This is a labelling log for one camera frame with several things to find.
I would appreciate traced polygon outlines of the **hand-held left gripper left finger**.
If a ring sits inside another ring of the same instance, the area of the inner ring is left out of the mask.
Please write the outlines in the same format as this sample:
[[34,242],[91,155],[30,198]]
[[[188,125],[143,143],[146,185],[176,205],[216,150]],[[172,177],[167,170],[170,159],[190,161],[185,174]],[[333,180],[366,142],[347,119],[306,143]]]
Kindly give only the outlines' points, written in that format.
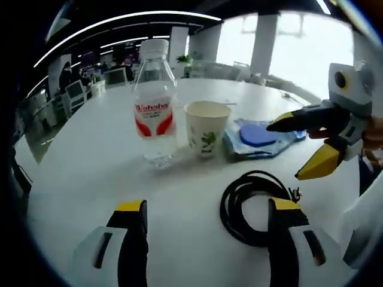
[[147,286],[147,201],[118,205],[72,257],[73,286]]

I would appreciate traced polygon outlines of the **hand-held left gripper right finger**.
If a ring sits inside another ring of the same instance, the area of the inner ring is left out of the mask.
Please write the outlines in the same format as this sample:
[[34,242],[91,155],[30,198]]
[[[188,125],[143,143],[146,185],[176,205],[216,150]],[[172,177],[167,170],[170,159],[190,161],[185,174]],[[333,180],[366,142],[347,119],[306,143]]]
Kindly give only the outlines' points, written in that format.
[[300,206],[269,199],[270,286],[342,286],[339,245]]

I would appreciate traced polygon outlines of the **person's right hand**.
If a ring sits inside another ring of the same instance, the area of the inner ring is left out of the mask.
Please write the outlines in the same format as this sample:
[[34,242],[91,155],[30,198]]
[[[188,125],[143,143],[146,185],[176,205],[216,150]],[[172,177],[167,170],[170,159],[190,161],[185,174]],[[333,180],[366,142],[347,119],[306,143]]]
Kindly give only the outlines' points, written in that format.
[[372,116],[363,133],[363,155],[376,166],[382,166],[382,156],[373,151],[382,150],[382,116]]

